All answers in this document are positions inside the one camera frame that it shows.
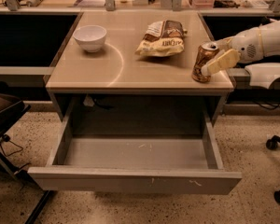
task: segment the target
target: open drawer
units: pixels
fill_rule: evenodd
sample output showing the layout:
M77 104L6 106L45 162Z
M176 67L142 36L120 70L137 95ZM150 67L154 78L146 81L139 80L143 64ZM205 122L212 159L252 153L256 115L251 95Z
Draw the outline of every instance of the open drawer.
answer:
M201 96L74 97L46 167L29 175L45 190L228 194Z

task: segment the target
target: terrazzo floor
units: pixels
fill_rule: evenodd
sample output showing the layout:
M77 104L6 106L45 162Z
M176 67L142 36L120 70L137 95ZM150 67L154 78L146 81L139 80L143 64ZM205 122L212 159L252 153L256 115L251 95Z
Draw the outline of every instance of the terrazzo floor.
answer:
M44 166L60 125L54 112L26 113L8 132L23 151L8 159L16 166ZM243 175L229 195L58 191L35 223L280 223L280 205L273 198L280 189L280 147L265 147L269 137L280 135L280 116L219 116L215 132L226 170ZM4 149L16 150L9 143ZM0 171L0 224L25 223L42 194L37 185L23 185Z

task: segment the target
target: chip bag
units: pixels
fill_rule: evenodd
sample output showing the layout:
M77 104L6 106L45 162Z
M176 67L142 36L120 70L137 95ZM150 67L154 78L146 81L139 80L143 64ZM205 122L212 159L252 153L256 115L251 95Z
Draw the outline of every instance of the chip bag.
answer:
M184 50L184 30L178 21L151 23L135 54L141 56L172 56Z

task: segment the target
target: beige table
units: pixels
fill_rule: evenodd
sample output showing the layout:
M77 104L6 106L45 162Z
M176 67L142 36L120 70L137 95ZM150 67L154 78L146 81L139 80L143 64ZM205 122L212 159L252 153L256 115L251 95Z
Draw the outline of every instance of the beige table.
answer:
M134 54L149 24L180 21L184 52L167 58ZM202 84L191 78L199 45L209 40L193 11L92 10L77 28L103 25L97 53L73 37L47 90L63 127L46 167L29 174L42 189L228 194L241 174L226 172L213 132L233 90L225 72ZM85 95L97 103L83 104Z

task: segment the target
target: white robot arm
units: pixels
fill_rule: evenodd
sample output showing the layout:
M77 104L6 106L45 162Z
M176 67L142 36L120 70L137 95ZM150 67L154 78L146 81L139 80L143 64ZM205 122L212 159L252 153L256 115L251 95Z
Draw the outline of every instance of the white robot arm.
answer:
M220 53L202 67L203 76L211 76L239 63L252 63L264 57L280 55L280 21L254 27L215 42Z

